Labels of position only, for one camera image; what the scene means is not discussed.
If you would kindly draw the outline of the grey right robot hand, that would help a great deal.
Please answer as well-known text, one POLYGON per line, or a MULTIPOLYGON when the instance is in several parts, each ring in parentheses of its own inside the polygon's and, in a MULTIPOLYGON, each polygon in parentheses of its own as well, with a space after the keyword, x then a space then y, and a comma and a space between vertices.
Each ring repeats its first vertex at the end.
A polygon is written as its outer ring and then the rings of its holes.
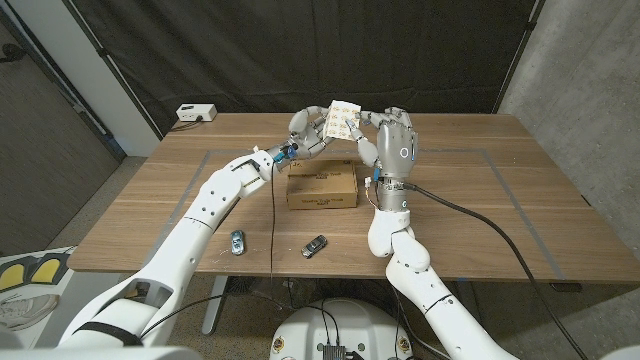
POLYGON ((377 143, 373 144, 352 120, 345 121, 363 163, 378 168, 382 177, 408 178, 419 147, 418 134, 408 113, 404 109, 390 107, 384 113, 361 111, 356 118, 363 124, 373 124, 378 130, 377 143))

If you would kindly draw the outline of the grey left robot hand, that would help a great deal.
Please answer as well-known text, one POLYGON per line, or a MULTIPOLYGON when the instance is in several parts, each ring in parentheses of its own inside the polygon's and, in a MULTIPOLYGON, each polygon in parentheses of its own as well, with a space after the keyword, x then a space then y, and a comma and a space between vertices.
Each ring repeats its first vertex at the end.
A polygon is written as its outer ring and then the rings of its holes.
POLYGON ((268 150, 274 161, 286 165, 292 160, 306 160, 321 153, 331 140, 323 138, 329 110, 309 106, 296 112, 289 123, 289 138, 268 150))

